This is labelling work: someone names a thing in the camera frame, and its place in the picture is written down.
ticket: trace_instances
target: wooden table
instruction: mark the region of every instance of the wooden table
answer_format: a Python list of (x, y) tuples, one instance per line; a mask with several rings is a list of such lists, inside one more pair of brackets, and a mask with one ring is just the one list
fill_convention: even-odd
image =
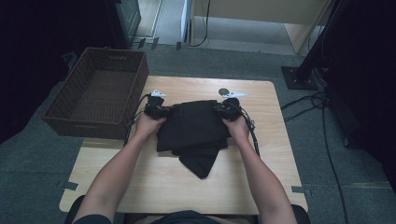
[[(191, 20), (192, 45), (194, 17), (206, 17), (207, 2), (208, 0), (185, 1), (183, 15), (189, 18), (182, 20)], [(211, 0), (209, 17), (285, 23), (294, 51), (299, 53), (325, 14), (330, 13), (331, 2), (332, 0)]]
[[(218, 94), (220, 88), (248, 93), (247, 97), (239, 100), (256, 121), (255, 134), (262, 159), (280, 179), (290, 201), (307, 210), (304, 194), (291, 191), (291, 186), (300, 187), (302, 184), (271, 82), (148, 77), (143, 94), (156, 89), (166, 93), (164, 105), (197, 100), (222, 102), (224, 99)], [(232, 138), (228, 139), (228, 144), (228, 148), (219, 152), (208, 178), (201, 180), (184, 167), (178, 157), (170, 152), (158, 153), (157, 137), (151, 136), (144, 145), (133, 179), (117, 211), (167, 214), (191, 209), (202, 214), (257, 215), (239, 151)], [(67, 212), (73, 201), (87, 192), (99, 170), (121, 148), (120, 140), (84, 140), (69, 178), (70, 182), (78, 183), (78, 188), (64, 191), (60, 203), (62, 211)]]

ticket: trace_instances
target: gray carpet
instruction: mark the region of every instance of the gray carpet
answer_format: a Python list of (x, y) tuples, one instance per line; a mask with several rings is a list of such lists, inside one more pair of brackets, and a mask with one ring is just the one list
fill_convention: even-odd
[[(280, 66), (298, 66), (304, 58), (275, 54), (217, 49), (193, 49), (150, 45), (152, 76), (217, 77), (269, 80), (276, 86), (281, 105), (315, 91), (288, 90)], [(25, 129), (0, 145), (0, 223), (63, 223), (59, 210), (63, 190), (77, 157), (81, 138), (58, 136), (41, 116), (63, 83), (55, 86), (48, 99)], [(284, 118), (310, 107), (308, 101), (283, 111)], [(312, 223), (345, 223), (323, 139), (320, 109), (287, 122), (291, 146), (306, 191)], [(396, 223), (396, 195), (380, 164), (364, 150), (345, 148), (343, 135), (330, 108), (325, 110), (326, 130), (335, 170), (344, 192), (349, 223)]]

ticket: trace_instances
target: brown wicker basket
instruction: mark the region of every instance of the brown wicker basket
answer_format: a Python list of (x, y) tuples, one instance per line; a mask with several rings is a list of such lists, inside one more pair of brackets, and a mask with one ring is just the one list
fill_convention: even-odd
[(145, 52), (87, 48), (42, 119), (59, 135), (123, 139), (148, 75)]

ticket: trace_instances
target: person's hand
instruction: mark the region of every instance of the person's hand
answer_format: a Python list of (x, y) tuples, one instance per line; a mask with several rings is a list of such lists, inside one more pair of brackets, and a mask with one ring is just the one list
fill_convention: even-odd
[(228, 132), (237, 144), (248, 141), (249, 130), (244, 117), (240, 116), (234, 121), (227, 119), (223, 119), (222, 121), (227, 126)]
[(136, 122), (136, 131), (134, 135), (140, 135), (143, 138), (149, 137), (152, 133), (156, 133), (158, 129), (166, 121), (166, 118), (152, 119), (145, 113), (139, 114)]

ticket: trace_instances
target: black controller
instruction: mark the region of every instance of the black controller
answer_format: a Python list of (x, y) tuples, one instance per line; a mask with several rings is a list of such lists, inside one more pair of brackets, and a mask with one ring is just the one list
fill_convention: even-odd
[(163, 106), (164, 99), (159, 96), (149, 96), (145, 106), (145, 114), (153, 119), (161, 119), (167, 117), (172, 111), (172, 106)]
[(242, 115), (242, 108), (239, 105), (239, 100), (236, 98), (229, 98), (223, 101), (222, 104), (213, 106), (213, 109), (222, 119), (230, 121), (234, 121)]

